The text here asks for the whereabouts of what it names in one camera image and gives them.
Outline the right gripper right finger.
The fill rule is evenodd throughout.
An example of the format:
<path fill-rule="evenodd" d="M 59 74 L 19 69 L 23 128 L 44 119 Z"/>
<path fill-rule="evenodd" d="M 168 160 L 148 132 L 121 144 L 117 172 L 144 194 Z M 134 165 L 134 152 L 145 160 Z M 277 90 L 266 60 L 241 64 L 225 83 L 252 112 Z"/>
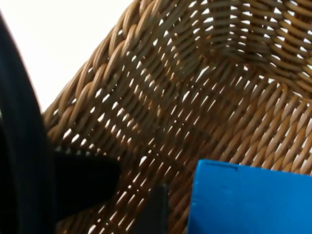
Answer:
<path fill-rule="evenodd" d="M 157 185 L 150 195 L 146 205 L 146 214 L 143 216 L 144 234 L 167 234 L 168 233 L 168 186 Z"/>

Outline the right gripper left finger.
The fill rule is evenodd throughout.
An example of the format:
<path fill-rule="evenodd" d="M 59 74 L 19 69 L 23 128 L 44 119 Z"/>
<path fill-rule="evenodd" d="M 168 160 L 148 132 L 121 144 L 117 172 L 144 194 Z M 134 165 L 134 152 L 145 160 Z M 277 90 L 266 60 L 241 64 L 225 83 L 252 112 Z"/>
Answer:
<path fill-rule="evenodd" d="M 114 195 L 121 165 L 106 156 L 54 152 L 57 221 L 103 203 Z"/>

